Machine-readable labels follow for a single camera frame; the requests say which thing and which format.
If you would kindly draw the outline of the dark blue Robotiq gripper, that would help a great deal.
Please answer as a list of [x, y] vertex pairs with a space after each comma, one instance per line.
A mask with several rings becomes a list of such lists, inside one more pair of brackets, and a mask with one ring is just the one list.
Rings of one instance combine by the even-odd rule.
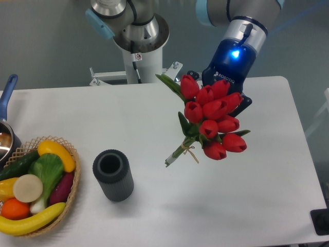
[[[213, 85], [216, 81], [230, 83], [229, 92], [243, 91], [243, 83], [259, 54], [268, 32], [263, 24], [247, 16], [237, 16], [229, 24], [211, 62], [202, 72], [203, 85]], [[187, 75], [199, 80], [200, 74], [189, 70]], [[252, 99], [241, 94], [243, 100], [231, 112], [237, 117], [252, 104]]]

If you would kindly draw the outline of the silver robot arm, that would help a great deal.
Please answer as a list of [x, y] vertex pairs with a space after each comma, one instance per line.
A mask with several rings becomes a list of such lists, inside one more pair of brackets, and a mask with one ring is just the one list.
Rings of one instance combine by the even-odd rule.
[[[228, 23], [211, 62], [203, 70], [203, 85], [229, 83], [231, 93], [243, 91], [244, 81], [259, 54], [283, 1], [197, 1], [200, 23], [217, 27]], [[152, 83], [163, 71], [162, 49], [169, 27], [155, 13], [153, 1], [91, 1], [86, 19], [104, 39], [121, 49], [129, 84]]]

